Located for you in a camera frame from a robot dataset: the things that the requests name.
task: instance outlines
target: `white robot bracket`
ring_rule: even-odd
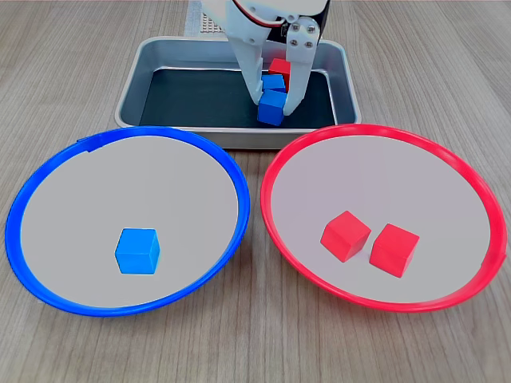
[[[266,40],[286,44],[291,73],[285,116],[291,115],[305,97],[329,5],[330,0],[203,0],[204,12],[231,43],[256,105],[263,95],[263,45]]]

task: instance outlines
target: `blue cube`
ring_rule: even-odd
[[[280,126],[284,119],[283,109],[286,99],[286,93],[276,92],[275,90],[264,91],[259,101],[257,120],[265,124]]]
[[[160,244],[154,229],[124,229],[115,250],[122,274],[154,274]]]
[[[286,83],[282,74],[266,74],[263,76],[263,92],[265,90],[275,90],[276,92],[286,92]]]

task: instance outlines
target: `metal tray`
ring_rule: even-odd
[[[285,58],[268,41],[263,70]],[[295,138],[333,124],[359,123],[344,49],[321,40],[302,104],[280,127],[261,124],[225,38],[157,37],[141,43],[117,106],[121,127],[172,126],[226,149],[281,149]]]

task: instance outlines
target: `red wire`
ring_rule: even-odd
[[[238,9],[241,11],[242,14],[244,14],[251,22],[254,24],[257,24],[258,26],[262,26],[264,28],[274,28],[276,26],[281,26],[284,23],[284,20],[280,22],[266,22],[260,18],[257,18],[254,14],[251,14],[247,10],[245,10],[241,4],[238,3],[238,0],[232,0],[234,2],[234,5],[238,7]]]

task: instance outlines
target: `stacked blocks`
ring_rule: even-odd
[[[286,84],[286,92],[289,92],[289,77],[291,76],[291,63],[281,58],[276,58],[271,62],[268,74],[281,74]]]
[[[154,229],[124,229],[115,251],[122,274],[154,274],[160,244]]]
[[[257,120],[280,126],[284,119],[283,108],[289,91],[291,63],[276,58],[270,65],[268,75],[263,76],[263,96],[259,101]]]
[[[266,124],[280,125],[284,119],[284,105],[286,104],[286,93],[266,90],[259,101],[259,112],[257,120]]]
[[[410,264],[419,237],[387,224],[374,241],[370,264],[401,278]]]
[[[325,227],[321,244],[341,262],[360,252],[371,230],[349,211],[330,221]]]

